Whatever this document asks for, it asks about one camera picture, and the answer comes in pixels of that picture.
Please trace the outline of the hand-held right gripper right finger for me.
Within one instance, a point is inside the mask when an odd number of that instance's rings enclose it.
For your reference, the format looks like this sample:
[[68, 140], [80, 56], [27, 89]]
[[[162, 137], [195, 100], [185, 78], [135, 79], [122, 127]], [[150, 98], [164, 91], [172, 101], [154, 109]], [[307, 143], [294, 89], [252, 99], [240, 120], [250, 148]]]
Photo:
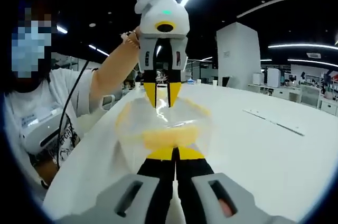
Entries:
[[175, 149], [178, 196], [186, 223], [290, 223], [256, 206], [254, 196], [190, 147]]

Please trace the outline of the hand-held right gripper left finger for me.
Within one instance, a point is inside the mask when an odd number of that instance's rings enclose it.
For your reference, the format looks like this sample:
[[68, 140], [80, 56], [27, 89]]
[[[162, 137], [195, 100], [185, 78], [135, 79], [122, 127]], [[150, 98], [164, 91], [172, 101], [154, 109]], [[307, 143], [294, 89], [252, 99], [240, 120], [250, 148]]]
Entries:
[[95, 205], [59, 223], [165, 223], [173, 196], [175, 161], [149, 156], [136, 174], [127, 174], [101, 192]]

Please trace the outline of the person's left hand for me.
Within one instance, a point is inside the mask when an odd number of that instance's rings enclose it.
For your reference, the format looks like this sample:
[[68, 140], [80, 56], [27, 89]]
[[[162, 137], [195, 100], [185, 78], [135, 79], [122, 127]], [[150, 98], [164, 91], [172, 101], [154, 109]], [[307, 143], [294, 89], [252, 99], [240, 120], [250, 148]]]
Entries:
[[140, 38], [140, 26], [137, 26], [132, 33], [130, 34], [130, 39], [138, 46], [140, 47], [140, 42], [139, 42], [139, 38]]

